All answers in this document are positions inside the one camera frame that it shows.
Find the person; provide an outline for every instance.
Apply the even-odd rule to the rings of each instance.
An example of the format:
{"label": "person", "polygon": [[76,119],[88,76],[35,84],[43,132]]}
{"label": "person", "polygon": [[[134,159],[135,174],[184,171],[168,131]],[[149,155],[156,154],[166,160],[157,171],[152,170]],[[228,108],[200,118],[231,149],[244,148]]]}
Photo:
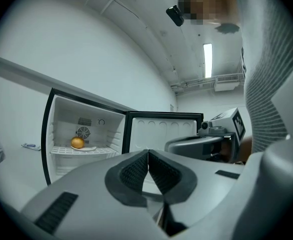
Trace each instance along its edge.
{"label": "person", "polygon": [[[272,97],[293,71],[293,19],[280,0],[178,0],[185,19],[216,25],[222,35],[241,31],[239,51],[245,104],[252,136],[240,145],[238,161],[285,139],[287,129]],[[223,142],[220,154],[229,157]]]}

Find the ceiling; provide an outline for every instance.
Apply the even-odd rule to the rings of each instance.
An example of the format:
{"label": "ceiling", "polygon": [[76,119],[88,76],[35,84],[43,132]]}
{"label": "ceiling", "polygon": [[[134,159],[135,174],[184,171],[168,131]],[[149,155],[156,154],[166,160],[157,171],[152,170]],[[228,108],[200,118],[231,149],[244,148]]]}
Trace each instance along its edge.
{"label": "ceiling", "polygon": [[166,9],[178,0],[78,0],[111,20],[130,36],[154,62],[171,86],[202,80],[203,44],[212,44],[212,76],[241,71],[241,33],[221,34],[214,26],[186,20],[176,26]]}

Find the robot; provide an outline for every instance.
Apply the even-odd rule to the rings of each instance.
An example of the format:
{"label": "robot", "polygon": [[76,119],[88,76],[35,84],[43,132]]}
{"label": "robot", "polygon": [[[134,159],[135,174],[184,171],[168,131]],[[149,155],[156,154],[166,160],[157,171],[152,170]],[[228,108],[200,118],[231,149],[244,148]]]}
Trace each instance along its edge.
{"label": "robot", "polygon": [[[228,136],[236,159],[245,132],[237,109],[201,126],[196,136],[169,141],[170,152],[141,150],[80,166],[21,214],[4,207],[34,239],[260,239],[293,202],[293,137],[243,166],[212,161],[206,147]],[[162,193],[160,223],[142,192],[148,172]]]}

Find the ceiling light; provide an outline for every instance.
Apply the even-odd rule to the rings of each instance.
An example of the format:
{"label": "ceiling light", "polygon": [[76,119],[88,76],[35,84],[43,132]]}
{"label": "ceiling light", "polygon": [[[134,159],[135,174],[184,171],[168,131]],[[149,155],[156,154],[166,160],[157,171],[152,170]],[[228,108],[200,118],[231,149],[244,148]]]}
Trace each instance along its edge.
{"label": "ceiling light", "polygon": [[205,78],[210,78],[212,75],[212,44],[203,45],[204,48],[204,63],[205,63]]}

